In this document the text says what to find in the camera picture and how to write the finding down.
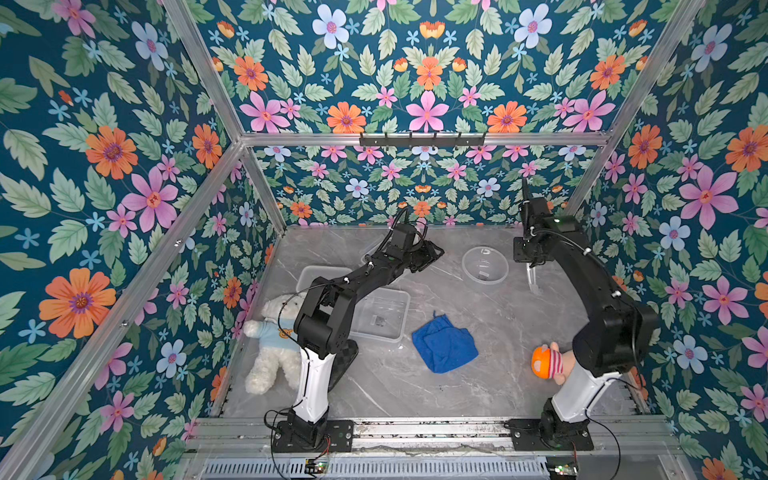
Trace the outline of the square clear lunch box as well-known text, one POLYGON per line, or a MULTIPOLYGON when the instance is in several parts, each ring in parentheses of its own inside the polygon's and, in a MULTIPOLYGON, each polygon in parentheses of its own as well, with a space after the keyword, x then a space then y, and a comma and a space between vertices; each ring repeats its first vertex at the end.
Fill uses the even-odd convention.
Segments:
POLYGON ((406 291, 380 288, 357 303, 350 336, 398 343, 402 340, 411 296, 406 291))

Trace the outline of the round clear lunch box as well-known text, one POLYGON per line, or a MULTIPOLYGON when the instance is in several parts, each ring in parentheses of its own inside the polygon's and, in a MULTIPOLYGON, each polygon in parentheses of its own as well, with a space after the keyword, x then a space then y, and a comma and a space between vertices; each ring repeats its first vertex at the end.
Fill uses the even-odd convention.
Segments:
POLYGON ((509 275, 506 257, 488 246, 477 246, 462 256, 463 277, 473 286, 495 287, 502 284, 509 275))

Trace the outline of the rectangular clear lunch box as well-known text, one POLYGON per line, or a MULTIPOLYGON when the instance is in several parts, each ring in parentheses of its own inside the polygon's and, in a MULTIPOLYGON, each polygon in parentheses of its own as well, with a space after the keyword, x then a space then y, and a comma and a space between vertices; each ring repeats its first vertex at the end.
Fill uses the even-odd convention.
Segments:
POLYGON ((327 266, 327 265, 309 265, 303 268, 299 275, 296 290, 301 291, 309 288, 312 282, 322 277, 327 280, 332 280, 337 277, 343 277, 351 273, 352 270, 348 267, 327 266))

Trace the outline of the blue cleaning cloth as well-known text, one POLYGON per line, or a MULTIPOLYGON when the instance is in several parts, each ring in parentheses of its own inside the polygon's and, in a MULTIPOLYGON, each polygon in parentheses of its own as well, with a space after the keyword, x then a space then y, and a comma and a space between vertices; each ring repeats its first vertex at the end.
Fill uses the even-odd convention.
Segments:
POLYGON ((471 333, 455 327, 446 315, 434 315, 411 334, 411 339, 427 368, 435 374, 454 371, 479 356, 471 333))

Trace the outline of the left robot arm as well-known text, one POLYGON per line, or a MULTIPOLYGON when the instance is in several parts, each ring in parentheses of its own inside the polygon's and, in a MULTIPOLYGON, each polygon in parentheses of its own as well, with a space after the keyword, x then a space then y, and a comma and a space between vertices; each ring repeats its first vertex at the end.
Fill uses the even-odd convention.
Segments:
POLYGON ((426 238, 428 228, 409 220, 400 208, 383 240, 357 269, 326 279, 318 277, 300 292, 304 295, 293 331, 299 347, 301 373, 297 396, 281 414, 286 420, 274 430, 283 439, 315 449, 324 444, 328 393, 354 362, 358 346, 350 338, 357 304, 386 287, 405 271, 418 273, 436 262, 444 250, 426 238))

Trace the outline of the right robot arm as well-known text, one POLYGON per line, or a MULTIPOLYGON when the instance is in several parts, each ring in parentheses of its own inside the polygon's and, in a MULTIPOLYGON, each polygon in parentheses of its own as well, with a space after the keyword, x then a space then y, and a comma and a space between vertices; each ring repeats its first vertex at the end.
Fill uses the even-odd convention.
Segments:
POLYGON ((555 216, 545 199, 522 186, 523 231, 515 238, 513 258, 526 267, 529 288, 538 292, 536 270, 556 262, 578 293, 588 322, 564 351, 556 342, 537 347, 533 373, 558 385, 539 418, 507 423, 520 450, 590 450, 591 409, 608 387, 617 383, 648 353, 658 314, 634 300, 609 274, 572 216, 555 216))

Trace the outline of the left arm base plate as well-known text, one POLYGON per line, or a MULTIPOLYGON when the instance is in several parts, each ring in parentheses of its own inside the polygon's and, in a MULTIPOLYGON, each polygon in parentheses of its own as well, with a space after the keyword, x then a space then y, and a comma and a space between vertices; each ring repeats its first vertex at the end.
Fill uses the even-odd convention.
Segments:
POLYGON ((355 433, 352 420, 327 420, 320 426, 282 420, 272 440, 275 453, 348 453, 355 433))

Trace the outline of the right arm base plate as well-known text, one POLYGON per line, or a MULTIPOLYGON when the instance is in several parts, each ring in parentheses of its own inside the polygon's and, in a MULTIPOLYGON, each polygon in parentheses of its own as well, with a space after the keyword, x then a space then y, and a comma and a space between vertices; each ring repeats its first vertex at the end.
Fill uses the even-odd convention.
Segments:
POLYGON ((593 451, 588 421, 509 419, 504 423, 516 451, 593 451))

